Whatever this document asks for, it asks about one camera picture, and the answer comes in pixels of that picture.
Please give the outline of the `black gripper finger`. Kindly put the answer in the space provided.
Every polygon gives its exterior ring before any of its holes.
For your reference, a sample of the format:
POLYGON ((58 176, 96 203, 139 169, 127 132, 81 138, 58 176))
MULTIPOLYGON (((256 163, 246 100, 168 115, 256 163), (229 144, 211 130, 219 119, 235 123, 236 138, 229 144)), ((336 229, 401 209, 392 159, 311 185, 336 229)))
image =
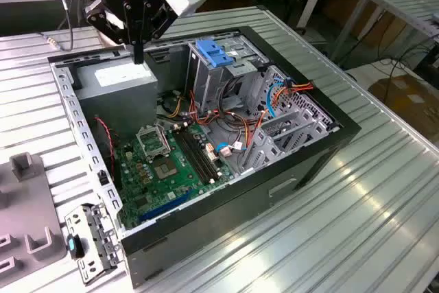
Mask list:
POLYGON ((151 40, 159 39, 177 19, 177 14, 167 4, 156 6, 153 3, 143 1, 140 11, 138 33, 138 63, 144 62, 144 46, 151 40))
POLYGON ((127 23, 113 14, 102 0, 94 0, 84 9, 86 21, 114 44, 123 45, 132 56, 134 64, 139 63, 139 42, 130 35, 127 23))

